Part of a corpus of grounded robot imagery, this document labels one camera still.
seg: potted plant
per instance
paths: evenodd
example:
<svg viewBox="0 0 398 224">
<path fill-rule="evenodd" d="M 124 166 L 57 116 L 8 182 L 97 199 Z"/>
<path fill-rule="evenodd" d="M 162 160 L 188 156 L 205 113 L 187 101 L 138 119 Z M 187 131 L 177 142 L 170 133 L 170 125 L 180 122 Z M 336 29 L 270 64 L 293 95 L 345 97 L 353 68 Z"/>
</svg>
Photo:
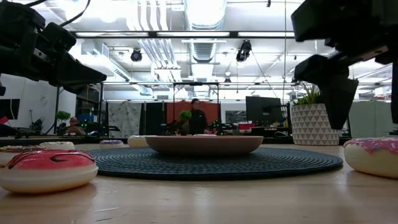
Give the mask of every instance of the potted plant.
<svg viewBox="0 0 398 224">
<path fill-rule="evenodd" d="M 180 134 L 187 135 L 189 133 L 189 120 L 192 118 L 191 111 L 181 111 L 180 112 Z"/>
<path fill-rule="evenodd" d="M 70 119 L 70 113 L 65 112 L 65 111 L 58 111 L 55 114 L 55 117 L 59 121 L 67 121 Z M 61 136 L 65 134 L 65 131 L 67 130 L 67 124 L 65 122 L 62 122 L 58 127 L 57 127 L 57 135 Z"/>
<path fill-rule="evenodd" d="M 322 94 L 315 85 L 302 84 L 307 95 L 292 107 L 294 144 L 308 146 L 335 146 L 339 144 L 337 130 L 330 128 Z"/>
</svg>

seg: wooden table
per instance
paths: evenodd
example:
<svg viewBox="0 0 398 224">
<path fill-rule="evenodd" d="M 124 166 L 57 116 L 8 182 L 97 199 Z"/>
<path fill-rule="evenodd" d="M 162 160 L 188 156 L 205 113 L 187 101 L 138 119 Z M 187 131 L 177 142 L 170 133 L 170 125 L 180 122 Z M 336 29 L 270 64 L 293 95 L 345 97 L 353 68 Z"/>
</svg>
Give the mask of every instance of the wooden table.
<svg viewBox="0 0 398 224">
<path fill-rule="evenodd" d="M 98 145 L 79 145 L 94 149 Z M 343 148 L 294 147 L 343 157 Z M 172 182 L 98 176 L 52 195 L 0 189 L 0 223 L 398 223 L 398 180 L 344 168 L 315 175 L 222 182 Z"/>
</svg>

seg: white donut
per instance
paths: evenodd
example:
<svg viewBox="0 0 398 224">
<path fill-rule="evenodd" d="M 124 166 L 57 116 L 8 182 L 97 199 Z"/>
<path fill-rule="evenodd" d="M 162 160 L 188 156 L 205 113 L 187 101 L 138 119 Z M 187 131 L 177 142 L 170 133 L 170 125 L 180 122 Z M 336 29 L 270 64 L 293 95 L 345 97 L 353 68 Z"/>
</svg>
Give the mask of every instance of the white donut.
<svg viewBox="0 0 398 224">
<path fill-rule="evenodd" d="M 10 192 L 41 194 L 87 184 L 97 175 L 94 159 L 81 151 L 24 152 L 1 171 L 0 186 Z"/>
<path fill-rule="evenodd" d="M 6 164 L 16 155 L 23 152 L 48 150 L 49 148 L 41 146 L 4 146 L 0 147 L 0 167 Z"/>
<path fill-rule="evenodd" d="M 74 150 L 75 145 L 70 142 L 70 141 L 65 141 L 65 142 L 43 142 L 40 143 L 40 146 L 42 147 L 47 147 L 49 149 L 54 149 L 54 150 Z"/>
<path fill-rule="evenodd" d="M 99 142 L 99 149 L 114 149 L 124 147 L 124 143 L 120 140 L 102 140 Z"/>
<path fill-rule="evenodd" d="M 129 147 L 147 147 L 145 136 L 130 136 L 127 140 Z"/>
<path fill-rule="evenodd" d="M 398 178 L 398 138 L 352 139 L 344 147 L 346 162 L 353 169 Z"/>
</svg>

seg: black placemat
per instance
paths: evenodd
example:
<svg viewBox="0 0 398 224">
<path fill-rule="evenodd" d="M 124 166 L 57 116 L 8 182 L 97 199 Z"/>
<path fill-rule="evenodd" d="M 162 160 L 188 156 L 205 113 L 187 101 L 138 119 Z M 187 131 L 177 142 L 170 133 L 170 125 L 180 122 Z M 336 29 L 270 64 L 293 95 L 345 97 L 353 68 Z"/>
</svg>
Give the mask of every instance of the black placemat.
<svg viewBox="0 0 398 224">
<path fill-rule="evenodd" d="M 260 148 L 239 157 L 170 157 L 148 147 L 88 151 L 100 175 L 162 180 L 259 179 L 340 167 L 336 156 L 297 149 Z"/>
</svg>

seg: computer monitor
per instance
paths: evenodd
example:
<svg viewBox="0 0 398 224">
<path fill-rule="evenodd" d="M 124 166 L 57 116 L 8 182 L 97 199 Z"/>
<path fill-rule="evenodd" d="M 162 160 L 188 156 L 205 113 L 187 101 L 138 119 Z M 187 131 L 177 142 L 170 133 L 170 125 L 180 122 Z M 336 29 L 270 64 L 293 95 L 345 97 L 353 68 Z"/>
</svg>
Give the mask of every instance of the computer monitor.
<svg viewBox="0 0 398 224">
<path fill-rule="evenodd" d="M 246 117 L 248 121 L 264 126 L 283 122 L 280 98 L 247 96 Z"/>
</svg>

